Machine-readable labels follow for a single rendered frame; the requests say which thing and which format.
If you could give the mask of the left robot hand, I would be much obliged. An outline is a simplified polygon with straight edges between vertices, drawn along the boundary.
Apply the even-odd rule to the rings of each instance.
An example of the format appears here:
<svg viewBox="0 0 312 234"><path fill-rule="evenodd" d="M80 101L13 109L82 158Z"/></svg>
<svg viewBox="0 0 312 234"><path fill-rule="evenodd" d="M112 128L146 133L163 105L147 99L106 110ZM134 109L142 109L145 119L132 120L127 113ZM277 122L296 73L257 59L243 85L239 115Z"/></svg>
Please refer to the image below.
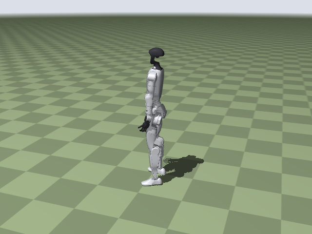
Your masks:
<svg viewBox="0 0 312 234"><path fill-rule="evenodd" d="M147 128L149 128L150 126L150 122L146 121L146 119L147 119L147 116L145 116L145 119L144 119L145 122L141 126L138 127L138 128L142 127L142 129L140 130L142 132L146 132Z"/></svg>

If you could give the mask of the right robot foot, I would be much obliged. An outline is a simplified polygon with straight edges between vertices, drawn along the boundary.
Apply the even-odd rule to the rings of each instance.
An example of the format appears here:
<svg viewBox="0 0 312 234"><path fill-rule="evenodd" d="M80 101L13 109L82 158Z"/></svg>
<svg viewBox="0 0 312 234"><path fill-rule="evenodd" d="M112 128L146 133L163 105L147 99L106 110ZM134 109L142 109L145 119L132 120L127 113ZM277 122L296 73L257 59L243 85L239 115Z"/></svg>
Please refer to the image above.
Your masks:
<svg viewBox="0 0 312 234"><path fill-rule="evenodd" d="M151 171L151 167L148 167L148 170ZM161 174L161 175L165 175L166 174L166 171L164 168L161 168L160 170L157 169L157 173Z"/></svg>

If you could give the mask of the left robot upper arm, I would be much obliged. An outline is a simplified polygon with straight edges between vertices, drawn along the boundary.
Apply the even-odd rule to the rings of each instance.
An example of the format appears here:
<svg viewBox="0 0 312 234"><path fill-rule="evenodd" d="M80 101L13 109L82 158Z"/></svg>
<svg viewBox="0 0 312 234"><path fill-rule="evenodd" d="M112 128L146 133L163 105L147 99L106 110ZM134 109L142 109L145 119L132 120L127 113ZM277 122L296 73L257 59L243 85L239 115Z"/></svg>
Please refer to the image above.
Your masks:
<svg viewBox="0 0 312 234"><path fill-rule="evenodd" d="M152 100L154 98L154 91L155 91L155 83L156 83L156 80L157 80L157 72L150 72L147 76L147 81L148 81L148 87L147 87L147 90L148 90L148 94L145 95L145 97L147 95L150 95L152 97ZM145 98L144 97L144 98Z"/></svg>

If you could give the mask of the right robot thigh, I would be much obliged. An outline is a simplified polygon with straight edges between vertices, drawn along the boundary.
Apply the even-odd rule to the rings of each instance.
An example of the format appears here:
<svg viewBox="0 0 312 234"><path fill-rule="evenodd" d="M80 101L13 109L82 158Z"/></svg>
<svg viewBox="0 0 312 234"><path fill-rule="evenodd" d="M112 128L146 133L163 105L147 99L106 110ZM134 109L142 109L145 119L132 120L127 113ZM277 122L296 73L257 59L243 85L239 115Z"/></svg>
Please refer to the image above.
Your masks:
<svg viewBox="0 0 312 234"><path fill-rule="evenodd" d="M167 112L167 110L166 110L166 112ZM161 121L161 124L156 125L156 127L157 127L157 135L156 135L156 140L155 140L154 144L156 144L158 146L162 146L164 144L164 140L162 137L159 136L159 133L160 133L161 127L162 127L162 121Z"/></svg>

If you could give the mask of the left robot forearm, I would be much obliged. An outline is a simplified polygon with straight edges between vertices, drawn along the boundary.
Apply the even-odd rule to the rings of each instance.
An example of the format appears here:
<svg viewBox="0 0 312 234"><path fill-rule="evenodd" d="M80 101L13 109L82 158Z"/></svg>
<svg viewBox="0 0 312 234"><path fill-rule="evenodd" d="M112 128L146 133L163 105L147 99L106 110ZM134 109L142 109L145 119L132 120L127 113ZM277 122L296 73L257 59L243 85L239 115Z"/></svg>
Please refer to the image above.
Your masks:
<svg viewBox="0 0 312 234"><path fill-rule="evenodd" d="M152 97L150 95L147 95L145 97L145 101L146 101L146 103L145 103L145 105L146 105L146 112L145 113L146 113L146 116L147 116L146 121L151 121L152 114L153 114L153 112L152 112L152 110L153 110Z"/></svg>

